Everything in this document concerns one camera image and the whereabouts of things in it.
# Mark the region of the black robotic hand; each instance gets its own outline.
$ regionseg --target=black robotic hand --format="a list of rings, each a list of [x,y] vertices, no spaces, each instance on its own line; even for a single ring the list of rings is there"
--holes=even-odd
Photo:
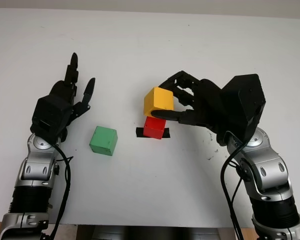
[[[223,88],[208,79],[198,80],[180,71],[163,82],[186,111],[154,110],[153,117],[181,124],[206,127],[216,133],[217,142],[227,145],[230,135],[248,141],[257,128],[266,99],[257,74],[235,76]],[[191,89],[193,95],[184,89]]]
[[[54,84],[49,95],[39,98],[32,116],[31,132],[49,143],[56,143],[58,138],[64,142],[67,126],[90,109],[89,101],[95,87],[95,78],[88,82],[81,102],[74,104],[78,82],[78,56],[74,52],[67,66],[64,81]]]

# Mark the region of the red cube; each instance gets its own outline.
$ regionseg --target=red cube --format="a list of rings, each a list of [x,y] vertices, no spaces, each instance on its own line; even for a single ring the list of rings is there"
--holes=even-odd
[[[162,139],[165,126],[166,120],[147,116],[144,123],[143,135],[153,139]]]

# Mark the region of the wooden block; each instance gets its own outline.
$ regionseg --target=wooden block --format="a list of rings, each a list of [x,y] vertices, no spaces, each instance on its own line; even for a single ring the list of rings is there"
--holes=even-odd
[[[143,135],[153,139],[162,139],[165,126],[166,120],[147,116],[144,123]]]
[[[153,110],[174,110],[174,93],[157,86],[154,87],[144,97],[143,114],[152,117]]]
[[[118,141],[115,129],[97,126],[90,141],[94,153],[112,156]]]

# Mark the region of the robotic arm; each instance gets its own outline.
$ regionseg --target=robotic arm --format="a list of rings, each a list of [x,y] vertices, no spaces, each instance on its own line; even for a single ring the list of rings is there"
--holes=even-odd
[[[9,212],[3,216],[0,240],[53,240],[66,207],[70,190],[69,162],[59,148],[67,138],[67,126],[90,109],[95,79],[84,91],[82,102],[74,105],[78,81],[78,56],[72,55],[64,81],[58,81],[49,95],[37,101],[31,132],[27,140],[28,155],[23,160],[15,182]],[[48,236],[42,233],[49,224],[48,208],[55,177],[59,175],[57,155],[62,156],[65,167],[66,188],[55,228]]]
[[[252,204],[252,222],[259,239],[300,240],[300,215],[287,166],[271,148],[268,135],[257,128],[266,103],[259,76],[235,76],[219,88],[208,79],[198,80],[180,71],[159,87],[172,91],[182,105],[193,109],[154,110],[153,117],[206,127],[216,133],[221,146],[227,146],[230,157],[220,178],[238,240],[243,236],[224,182],[226,167],[233,158]]]

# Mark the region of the green cube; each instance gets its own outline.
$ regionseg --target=green cube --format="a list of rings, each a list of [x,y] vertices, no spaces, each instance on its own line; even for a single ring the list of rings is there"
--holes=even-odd
[[[90,148],[97,154],[112,156],[117,140],[117,130],[97,126],[90,141]]]

